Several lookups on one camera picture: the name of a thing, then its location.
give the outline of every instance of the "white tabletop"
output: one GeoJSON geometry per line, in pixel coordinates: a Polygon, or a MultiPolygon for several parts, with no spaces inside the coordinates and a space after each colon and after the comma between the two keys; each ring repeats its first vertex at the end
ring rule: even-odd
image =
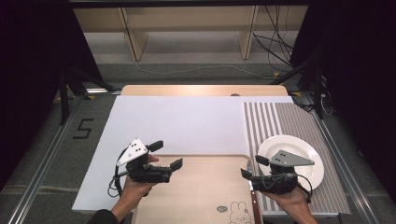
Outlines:
{"type": "Polygon", "coordinates": [[[118,156],[136,137],[146,145],[163,140],[164,147],[153,153],[157,155],[248,155],[243,102],[292,100],[289,96],[118,96],[72,209],[85,213],[111,209],[117,198],[107,195],[108,183],[118,156]]]}

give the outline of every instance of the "hand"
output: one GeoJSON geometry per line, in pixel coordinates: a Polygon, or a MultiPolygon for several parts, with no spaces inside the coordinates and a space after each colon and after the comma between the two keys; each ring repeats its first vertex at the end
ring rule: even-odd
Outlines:
{"type": "MultiPolygon", "coordinates": [[[[148,162],[159,161],[157,157],[148,155],[148,162]]],[[[139,204],[142,197],[149,193],[157,183],[137,183],[132,181],[129,176],[126,176],[122,194],[111,209],[111,212],[120,223],[122,220],[139,204]]]]}
{"type": "Polygon", "coordinates": [[[301,224],[317,223],[306,202],[305,193],[301,189],[295,188],[291,193],[287,194],[273,194],[267,192],[262,192],[262,194],[276,201],[277,205],[293,218],[294,221],[301,224]]]}

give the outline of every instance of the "cutting board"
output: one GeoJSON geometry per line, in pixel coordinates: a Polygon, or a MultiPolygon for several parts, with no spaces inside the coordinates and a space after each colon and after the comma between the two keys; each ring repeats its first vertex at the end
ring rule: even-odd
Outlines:
{"type": "Polygon", "coordinates": [[[161,156],[162,166],[183,158],[170,183],[155,186],[134,211],[133,224],[254,223],[247,156],[161,156]]]}

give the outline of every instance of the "plate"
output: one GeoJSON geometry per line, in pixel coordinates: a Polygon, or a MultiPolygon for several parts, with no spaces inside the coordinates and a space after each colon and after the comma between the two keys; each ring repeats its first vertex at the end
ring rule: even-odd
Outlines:
{"type": "MultiPolygon", "coordinates": [[[[315,189],[324,176],[323,162],[319,154],[304,140],[290,135],[276,135],[267,138],[259,148],[258,155],[271,159],[280,149],[312,160],[315,165],[295,166],[294,170],[297,174],[305,176],[311,182],[312,189],[315,189]]],[[[270,175],[271,168],[269,166],[259,164],[260,169],[265,175],[270,175]]],[[[301,185],[310,190],[309,183],[302,177],[298,177],[301,185]]]]}

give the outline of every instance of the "sleeve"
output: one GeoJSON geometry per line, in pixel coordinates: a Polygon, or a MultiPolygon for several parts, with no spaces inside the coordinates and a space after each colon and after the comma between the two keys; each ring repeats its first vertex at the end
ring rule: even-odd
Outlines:
{"type": "Polygon", "coordinates": [[[102,209],[97,211],[88,224],[119,224],[112,212],[102,209]]]}

